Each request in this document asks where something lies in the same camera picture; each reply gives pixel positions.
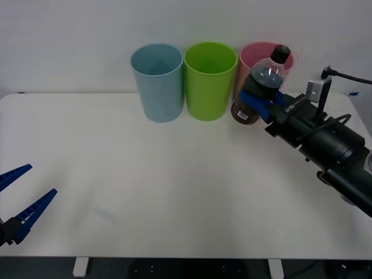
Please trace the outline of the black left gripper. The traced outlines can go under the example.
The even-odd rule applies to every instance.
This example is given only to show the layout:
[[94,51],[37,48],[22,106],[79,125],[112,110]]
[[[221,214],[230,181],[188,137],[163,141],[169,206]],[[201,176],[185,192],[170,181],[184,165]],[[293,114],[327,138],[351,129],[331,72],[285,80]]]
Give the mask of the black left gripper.
[[[32,168],[31,164],[26,164],[1,174],[0,192]],[[1,220],[1,246],[4,244],[11,245],[13,242],[16,244],[21,243],[57,193],[56,189],[52,189],[15,217],[11,217],[6,222]]]

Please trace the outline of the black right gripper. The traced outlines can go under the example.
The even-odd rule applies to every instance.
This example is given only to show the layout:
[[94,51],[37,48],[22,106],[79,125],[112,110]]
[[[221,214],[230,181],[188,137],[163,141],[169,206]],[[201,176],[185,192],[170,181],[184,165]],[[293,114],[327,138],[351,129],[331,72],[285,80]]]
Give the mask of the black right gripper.
[[279,136],[293,147],[305,145],[309,149],[327,147],[327,129],[319,129],[328,114],[317,112],[317,107],[304,94],[292,96],[277,91],[266,100],[241,91],[239,98],[269,124],[269,134]]

